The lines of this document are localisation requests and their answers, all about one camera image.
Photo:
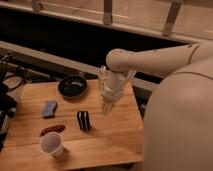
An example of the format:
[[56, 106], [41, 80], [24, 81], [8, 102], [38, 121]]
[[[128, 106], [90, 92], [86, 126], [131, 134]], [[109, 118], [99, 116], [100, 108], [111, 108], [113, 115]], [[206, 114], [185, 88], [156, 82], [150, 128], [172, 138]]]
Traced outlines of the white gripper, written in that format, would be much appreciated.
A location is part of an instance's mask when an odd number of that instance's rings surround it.
[[110, 113], [114, 107], [114, 103], [118, 102], [122, 98], [125, 85], [126, 77], [122, 73], [116, 73], [112, 71], [108, 72], [101, 93], [103, 97], [103, 112], [106, 112], [106, 114]]

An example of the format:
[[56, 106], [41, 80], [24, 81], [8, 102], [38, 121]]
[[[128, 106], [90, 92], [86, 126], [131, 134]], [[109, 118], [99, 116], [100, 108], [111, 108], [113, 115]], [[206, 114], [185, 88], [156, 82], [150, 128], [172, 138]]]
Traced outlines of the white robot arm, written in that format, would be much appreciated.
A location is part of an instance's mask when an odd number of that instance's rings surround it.
[[144, 115], [143, 171], [213, 171], [213, 42], [148, 51], [113, 49], [103, 108], [136, 70], [162, 78]]

